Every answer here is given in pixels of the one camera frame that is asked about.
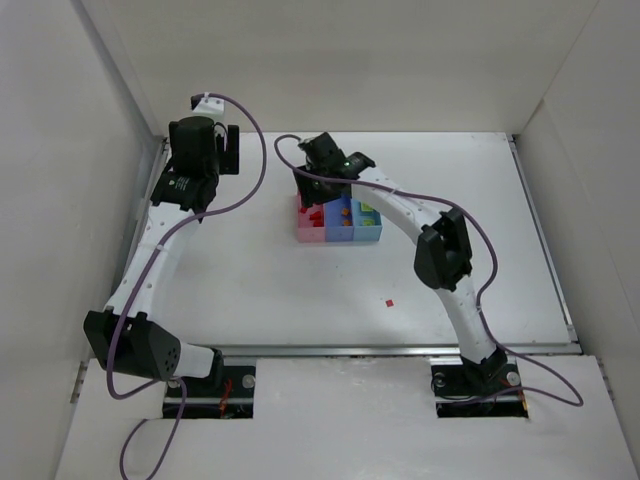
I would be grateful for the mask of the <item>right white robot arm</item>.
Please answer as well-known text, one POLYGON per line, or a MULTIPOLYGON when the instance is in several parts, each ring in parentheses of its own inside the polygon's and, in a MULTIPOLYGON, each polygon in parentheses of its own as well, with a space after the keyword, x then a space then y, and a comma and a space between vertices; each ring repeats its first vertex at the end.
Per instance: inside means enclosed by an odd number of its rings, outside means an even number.
POLYGON ((440 299, 457 337, 471 396, 488 396, 507 363, 489 333, 471 279, 472 248, 463 210, 438 210, 404 193, 361 152, 349 156, 330 134, 301 140, 305 164, 294 173, 302 204, 324 204, 345 195, 376 210, 415 245, 417 278, 440 299))

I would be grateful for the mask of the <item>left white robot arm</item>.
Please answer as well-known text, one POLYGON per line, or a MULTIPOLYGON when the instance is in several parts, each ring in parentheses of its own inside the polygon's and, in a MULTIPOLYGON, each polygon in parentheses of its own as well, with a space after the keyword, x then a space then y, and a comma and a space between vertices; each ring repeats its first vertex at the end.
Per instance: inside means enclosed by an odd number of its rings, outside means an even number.
POLYGON ((149 199, 142 236, 120 284, 83 329, 100 366, 154 381, 193 378, 217 386, 222 354, 179 340, 161 307, 186 246, 223 175, 239 172, 236 125, 190 116, 169 125, 170 157, 149 199))

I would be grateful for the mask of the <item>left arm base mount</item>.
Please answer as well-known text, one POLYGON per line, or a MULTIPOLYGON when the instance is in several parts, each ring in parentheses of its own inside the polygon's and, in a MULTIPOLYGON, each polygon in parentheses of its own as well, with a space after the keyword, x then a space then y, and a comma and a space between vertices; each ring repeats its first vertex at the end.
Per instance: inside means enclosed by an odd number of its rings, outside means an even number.
POLYGON ((251 419, 254 412, 256 364, 225 366, 215 385, 205 379, 186 378, 183 419, 251 419))

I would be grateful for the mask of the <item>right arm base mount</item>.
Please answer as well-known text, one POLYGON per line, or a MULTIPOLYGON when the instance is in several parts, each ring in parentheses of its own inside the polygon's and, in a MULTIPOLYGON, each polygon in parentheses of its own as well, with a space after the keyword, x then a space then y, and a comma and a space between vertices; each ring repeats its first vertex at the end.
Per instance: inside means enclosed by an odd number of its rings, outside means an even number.
POLYGON ((509 388, 521 386, 515 363, 507 363, 485 386, 474 385, 462 364, 432 364, 431 390, 439 418, 529 417, 524 393, 509 388))

